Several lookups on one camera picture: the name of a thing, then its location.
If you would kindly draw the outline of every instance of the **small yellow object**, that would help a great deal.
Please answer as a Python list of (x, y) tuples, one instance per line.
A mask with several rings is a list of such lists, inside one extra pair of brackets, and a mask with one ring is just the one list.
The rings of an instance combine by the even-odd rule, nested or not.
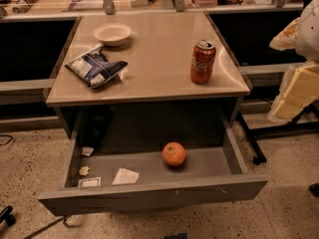
[(86, 176), (89, 174), (90, 167), (89, 166), (82, 166), (81, 169), (79, 170), (80, 175)]

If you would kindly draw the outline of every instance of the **gray drawer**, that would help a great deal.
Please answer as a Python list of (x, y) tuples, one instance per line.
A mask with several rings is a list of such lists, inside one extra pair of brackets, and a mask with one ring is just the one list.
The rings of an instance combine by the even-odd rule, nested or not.
[[(78, 114), (66, 155), (60, 190), (43, 192), (39, 200), (56, 216), (114, 212), (253, 199), (267, 182), (252, 176), (219, 104), (174, 102), (116, 105), (102, 147), (81, 156), (79, 134), (86, 113)], [(178, 168), (165, 165), (160, 152), (169, 141), (186, 149)], [(101, 185), (78, 187), (85, 178), (101, 177)], [(119, 168), (139, 174), (134, 184), (112, 185)]]

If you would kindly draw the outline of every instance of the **floor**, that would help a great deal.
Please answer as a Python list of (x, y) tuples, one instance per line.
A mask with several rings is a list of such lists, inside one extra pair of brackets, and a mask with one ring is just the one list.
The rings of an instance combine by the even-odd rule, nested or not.
[[(262, 126), (265, 115), (245, 116)], [(68, 139), (57, 120), (35, 119), (1, 124), (13, 140), (0, 146), (0, 206), (13, 206), (16, 224), (0, 224), (0, 238), (160, 239), (186, 233), (205, 238), (319, 238), (319, 198), (308, 187), (319, 182), (319, 134), (259, 141), (268, 161), (252, 163), (254, 151), (236, 122), (239, 148), (251, 174), (268, 183), (255, 199), (174, 209), (72, 216), (68, 225), (37, 197), (59, 187)]]

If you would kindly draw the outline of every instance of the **black stand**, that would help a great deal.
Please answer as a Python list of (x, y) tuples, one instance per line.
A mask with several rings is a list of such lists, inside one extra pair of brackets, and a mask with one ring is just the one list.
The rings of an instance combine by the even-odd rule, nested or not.
[(11, 206), (7, 206), (0, 212), (0, 223), (2, 221), (6, 221), (8, 226), (12, 226), (16, 223), (16, 218), (11, 214), (13, 208)]
[(263, 154), (257, 139), (259, 137), (268, 136), (268, 137), (280, 137), (284, 134), (297, 132), (297, 131), (309, 131), (319, 129), (319, 121), (314, 122), (303, 122), (298, 123), (302, 115), (306, 113), (314, 113), (317, 118), (319, 118), (318, 109), (311, 104), (309, 107), (305, 108), (297, 117), (295, 117), (291, 122), (284, 125), (270, 126), (270, 127), (260, 127), (260, 128), (249, 128), (245, 119), (243, 118), (241, 113), (237, 114), (237, 121), (240, 122), (243, 130), (248, 137), (253, 149), (255, 150), (257, 156), (253, 157), (254, 164), (260, 164), (262, 162), (266, 162), (267, 159)]

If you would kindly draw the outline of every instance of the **cabinet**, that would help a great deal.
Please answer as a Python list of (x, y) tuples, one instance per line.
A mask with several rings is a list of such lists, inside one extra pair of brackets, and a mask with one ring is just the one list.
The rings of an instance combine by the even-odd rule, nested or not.
[[(208, 18), (203, 12), (81, 18), (63, 64), (96, 44), (97, 26), (117, 22), (133, 34), (121, 47), (105, 47), (104, 54), (129, 65), (95, 90), (65, 67), (59, 71), (47, 105), (64, 123), (70, 149), (61, 188), (39, 196), (54, 215), (245, 200), (262, 189), (267, 178), (248, 174), (231, 131), (249, 87)], [(211, 81), (202, 86), (189, 78), (192, 48), (200, 39), (211, 40), (217, 50)], [(84, 157), (81, 139), (97, 113), (112, 115), (101, 148)], [(183, 143), (187, 154), (175, 169), (160, 158), (172, 140)], [(78, 186), (83, 165), (91, 168), (86, 178), (101, 177), (100, 186)], [(138, 181), (112, 185), (120, 167), (137, 172)]]

